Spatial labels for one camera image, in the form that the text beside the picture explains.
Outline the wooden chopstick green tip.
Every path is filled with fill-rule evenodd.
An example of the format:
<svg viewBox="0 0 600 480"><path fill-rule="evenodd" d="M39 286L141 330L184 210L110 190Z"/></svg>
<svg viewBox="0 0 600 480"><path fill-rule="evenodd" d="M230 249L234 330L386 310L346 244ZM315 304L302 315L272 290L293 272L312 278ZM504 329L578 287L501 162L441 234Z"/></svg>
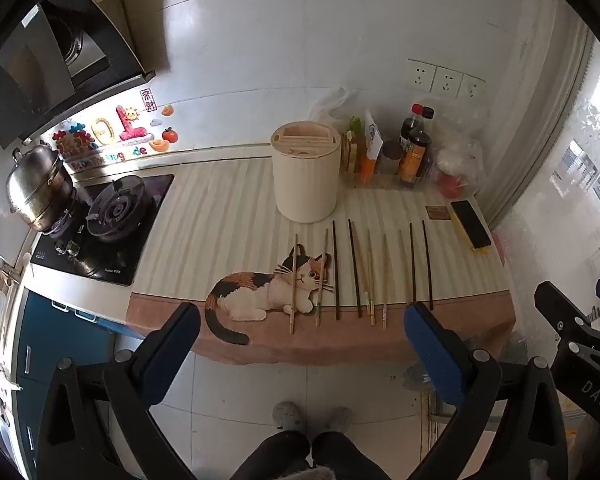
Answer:
<svg viewBox="0 0 600 480"><path fill-rule="evenodd" d="M325 228L324 233L324 244L323 250L321 254L321 267L320 274L318 274L318 292L317 292L317 300L315 306L315 326L320 326L321 324L321 316L322 316L322 301L323 301L323 290L324 290L324 281L325 281L325 268L327 263L327 249L328 249L328 233L329 229Z"/></svg>

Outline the blue kitchen cabinet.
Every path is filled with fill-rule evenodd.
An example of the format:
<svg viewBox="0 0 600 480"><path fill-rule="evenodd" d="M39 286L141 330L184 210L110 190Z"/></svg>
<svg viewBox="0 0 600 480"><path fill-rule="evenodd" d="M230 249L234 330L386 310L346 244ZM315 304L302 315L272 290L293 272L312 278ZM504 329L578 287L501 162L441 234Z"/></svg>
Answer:
<svg viewBox="0 0 600 480"><path fill-rule="evenodd" d="M91 314L55 304L36 292L27 292L16 338L16 424L24 468L36 477L36 449L46 394L57 363L70 358L78 365L108 361L114 351L114 332Z"/></svg>

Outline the black yellow sponge brush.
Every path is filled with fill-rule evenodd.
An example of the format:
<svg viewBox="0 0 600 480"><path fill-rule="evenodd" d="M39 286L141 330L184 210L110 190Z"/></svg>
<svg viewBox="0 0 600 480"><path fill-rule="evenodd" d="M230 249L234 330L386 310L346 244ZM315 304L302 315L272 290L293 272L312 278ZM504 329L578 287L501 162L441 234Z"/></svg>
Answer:
<svg viewBox="0 0 600 480"><path fill-rule="evenodd" d="M475 208L468 200L453 200L450 203L454 217L468 238L470 247L475 252L486 252L492 245L488 230L484 227Z"/></svg>

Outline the grey slipper right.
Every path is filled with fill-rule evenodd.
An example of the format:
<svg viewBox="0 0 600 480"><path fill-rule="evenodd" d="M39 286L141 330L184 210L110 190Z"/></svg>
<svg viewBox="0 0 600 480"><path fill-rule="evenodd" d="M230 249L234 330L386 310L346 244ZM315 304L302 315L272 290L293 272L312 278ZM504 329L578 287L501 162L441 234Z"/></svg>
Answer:
<svg viewBox="0 0 600 480"><path fill-rule="evenodd" d="M345 434L352 425L353 412L345 406L334 408L327 416L325 430Z"/></svg>

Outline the grey slipper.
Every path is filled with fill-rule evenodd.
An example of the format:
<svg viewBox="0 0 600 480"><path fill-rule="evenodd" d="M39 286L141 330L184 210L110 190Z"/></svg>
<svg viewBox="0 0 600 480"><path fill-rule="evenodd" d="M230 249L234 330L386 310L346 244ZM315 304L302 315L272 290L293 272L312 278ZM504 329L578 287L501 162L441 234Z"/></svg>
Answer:
<svg viewBox="0 0 600 480"><path fill-rule="evenodd" d="M325 430L345 434L352 425L353 412L345 406L334 408L327 416Z"/></svg>
<svg viewBox="0 0 600 480"><path fill-rule="evenodd" d="M298 405L283 401L277 403L272 411L273 422L279 431L306 432L306 416Z"/></svg>

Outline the black gas stove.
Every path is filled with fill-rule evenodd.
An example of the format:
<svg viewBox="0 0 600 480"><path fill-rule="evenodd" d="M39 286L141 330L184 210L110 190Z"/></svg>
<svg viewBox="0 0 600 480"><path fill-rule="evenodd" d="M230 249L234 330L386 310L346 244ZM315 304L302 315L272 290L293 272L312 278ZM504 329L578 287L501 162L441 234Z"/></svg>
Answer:
<svg viewBox="0 0 600 480"><path fill-rule="evenodd" d="M31 262L82 278L133 283L172 174L124 176L77 188L73 203L38 239Z"/></svg>

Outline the grey slipper left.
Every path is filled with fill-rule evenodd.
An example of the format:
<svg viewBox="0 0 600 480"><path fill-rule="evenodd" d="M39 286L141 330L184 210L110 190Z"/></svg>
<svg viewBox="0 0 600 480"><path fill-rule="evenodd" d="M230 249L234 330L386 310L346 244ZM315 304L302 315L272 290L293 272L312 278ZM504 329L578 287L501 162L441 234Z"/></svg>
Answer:
<svg viewBox="0 0 600 480"><path fill-rule="evenodd" d="M279 431L306 432L306 416L298 405L283 401L277 403L272 411L273 422Z"/></svg>

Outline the small brown card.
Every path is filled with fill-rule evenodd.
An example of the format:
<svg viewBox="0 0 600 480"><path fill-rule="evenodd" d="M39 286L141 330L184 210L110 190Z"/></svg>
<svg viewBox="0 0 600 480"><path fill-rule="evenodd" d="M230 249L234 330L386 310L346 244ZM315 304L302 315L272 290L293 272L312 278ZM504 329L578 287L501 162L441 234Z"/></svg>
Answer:
<svg viewBox="0 0 600 480"><path fill-rule="evenodd" d="M428 218L432 221L449 221L451 214L445 206L426 206Z"/></svg>

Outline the white plastic bag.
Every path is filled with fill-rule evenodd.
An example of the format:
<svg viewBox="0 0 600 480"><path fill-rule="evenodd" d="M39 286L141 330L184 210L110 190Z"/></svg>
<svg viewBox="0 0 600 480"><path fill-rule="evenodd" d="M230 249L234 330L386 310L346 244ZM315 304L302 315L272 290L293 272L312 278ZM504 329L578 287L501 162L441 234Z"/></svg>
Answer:
<svg viewBox="0 0 600 480"><path fill-rule="evenodd" d="M486 180L480 110L458 104L434 106L431 181L447 200L474 196Z"/></svg>

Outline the soy sauce bottle orange label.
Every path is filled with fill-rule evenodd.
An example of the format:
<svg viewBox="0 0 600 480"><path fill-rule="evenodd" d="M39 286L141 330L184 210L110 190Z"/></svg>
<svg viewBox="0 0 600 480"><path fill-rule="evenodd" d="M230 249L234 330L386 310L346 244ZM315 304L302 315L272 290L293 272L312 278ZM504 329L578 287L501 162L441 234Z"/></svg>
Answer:
<svg viewBox="0 0 600 480"><path fill-rule="evenodd" d="M413 183L417 177L426 174L429 166L429 152L432 145L432 122L434 121L434 110L422 105L422 140L424 144L412 143L410 149L403 153L400 161L398 175L406 183Z"/></svg>

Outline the steel pot with lid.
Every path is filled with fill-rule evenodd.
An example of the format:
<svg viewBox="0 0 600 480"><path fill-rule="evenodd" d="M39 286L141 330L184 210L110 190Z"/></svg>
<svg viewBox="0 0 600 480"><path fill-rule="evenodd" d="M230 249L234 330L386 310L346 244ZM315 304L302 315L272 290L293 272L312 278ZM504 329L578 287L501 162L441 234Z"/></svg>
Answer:
<svg viewBox="0 0 600 480"><path fill-rule="evenodd" d="M41 144L12 151L14 166L6 180L12 214L38 232L52 232L76 200L76 190L58 151Z"/></svg>

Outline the clear condiment tray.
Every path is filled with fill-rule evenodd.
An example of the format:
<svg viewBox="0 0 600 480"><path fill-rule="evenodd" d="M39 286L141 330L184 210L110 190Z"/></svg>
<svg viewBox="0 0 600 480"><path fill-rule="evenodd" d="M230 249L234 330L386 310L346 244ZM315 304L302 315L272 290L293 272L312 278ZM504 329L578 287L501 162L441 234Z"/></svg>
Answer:
<svg viewBox="0 0 600 480"><path fill-rule="evenodd" d="M340 166L339 180L345 188L360 190L421 191L432 185L430 174L417 177L413 183L406 183L398 174L360 174L348 171L343 166Z"/></svg>

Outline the brown lid jar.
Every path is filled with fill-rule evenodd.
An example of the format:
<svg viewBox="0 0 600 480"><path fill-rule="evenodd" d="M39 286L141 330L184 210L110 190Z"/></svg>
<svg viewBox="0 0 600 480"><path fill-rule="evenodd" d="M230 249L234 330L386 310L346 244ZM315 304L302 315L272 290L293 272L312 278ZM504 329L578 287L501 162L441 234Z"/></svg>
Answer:
<svg viewBox="0 0 600 480"><path fill-rule="evenodd" d="M391 139L384 144L377 159L376 172L393 176L398 171L403 156L403 148L399 140Z"/></svg>

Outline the red cap dark bottle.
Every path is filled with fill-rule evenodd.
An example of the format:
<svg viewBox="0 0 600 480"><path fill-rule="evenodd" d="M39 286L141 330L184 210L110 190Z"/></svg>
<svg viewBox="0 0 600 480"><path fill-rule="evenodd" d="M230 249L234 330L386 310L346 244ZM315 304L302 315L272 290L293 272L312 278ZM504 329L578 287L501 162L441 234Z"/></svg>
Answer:
<svg viewBox="0 0 600 480"><path fill-rule="evenodd" d="M422 104L414 103L411 108L411 115L404 119L400 131L400 144L402 152L406 153L413 142L418 145L425 143L422 140Z"/></svg>

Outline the white seasoning packet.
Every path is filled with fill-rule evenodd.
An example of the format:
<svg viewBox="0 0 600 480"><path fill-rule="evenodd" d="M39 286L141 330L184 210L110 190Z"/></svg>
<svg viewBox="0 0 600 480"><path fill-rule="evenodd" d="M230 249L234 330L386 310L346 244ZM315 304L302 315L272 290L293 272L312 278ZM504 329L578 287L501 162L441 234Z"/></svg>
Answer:
<svg viewBox="0 0 600 480"><path fill-rule="evenodd" d="M373 118L373 115L370 114L369 110L366 110L365 112L364 126L366 146L365 157L369 160L376 160L378 159L382 144L384 144L384 140L382 140L378 125L376 124L375 119Z"/></svg>

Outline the cream utensil holder canister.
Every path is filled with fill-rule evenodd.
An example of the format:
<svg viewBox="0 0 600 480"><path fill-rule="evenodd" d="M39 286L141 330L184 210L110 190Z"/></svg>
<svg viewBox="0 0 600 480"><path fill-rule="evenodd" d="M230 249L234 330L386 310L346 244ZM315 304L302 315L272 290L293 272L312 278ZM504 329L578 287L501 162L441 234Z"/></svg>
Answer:
<svg viewBox="0 0 600 480"><path fill-rule="evenodd" d="M341 136L319 122L290 122L271 136L276 207L288 220L315 223L336 208Z"/></svg>

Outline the black range hood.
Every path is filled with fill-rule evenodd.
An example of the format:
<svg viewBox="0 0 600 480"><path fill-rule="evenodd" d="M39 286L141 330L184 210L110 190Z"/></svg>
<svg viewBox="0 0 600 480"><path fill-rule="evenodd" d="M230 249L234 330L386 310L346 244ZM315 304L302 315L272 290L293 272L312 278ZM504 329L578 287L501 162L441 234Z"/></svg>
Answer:
<svg viewBox="0 0 600 480"><path fill-rule="evenodd" d="M155 76L95 0L40 0L0 47L0 145Z"/></svg>

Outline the colourful wall stickers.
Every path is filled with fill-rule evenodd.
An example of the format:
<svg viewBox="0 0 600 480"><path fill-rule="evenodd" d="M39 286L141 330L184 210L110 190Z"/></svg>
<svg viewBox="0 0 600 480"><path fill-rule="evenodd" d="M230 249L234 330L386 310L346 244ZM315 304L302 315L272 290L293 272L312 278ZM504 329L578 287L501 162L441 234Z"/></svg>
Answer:
<svg viewBox="0 0 600 480"><path fill-rule="evenodd" d="M168 124L172 104L158 105L148 88L128 91L63 120L42 135L74 171L170 151L178 133Z"/></svg>

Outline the triple wall socket panel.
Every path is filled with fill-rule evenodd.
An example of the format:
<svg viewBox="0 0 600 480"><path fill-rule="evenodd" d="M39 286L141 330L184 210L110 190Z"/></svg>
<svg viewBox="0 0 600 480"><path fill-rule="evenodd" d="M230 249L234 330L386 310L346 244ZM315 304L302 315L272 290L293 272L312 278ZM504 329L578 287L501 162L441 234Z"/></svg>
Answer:
<svg viewBox="0 0 600 480"><path fill-rule="evenodd" d="M445 99L482 100L486 83L475 76L409 58L405 65L407 88Z"/></svg>

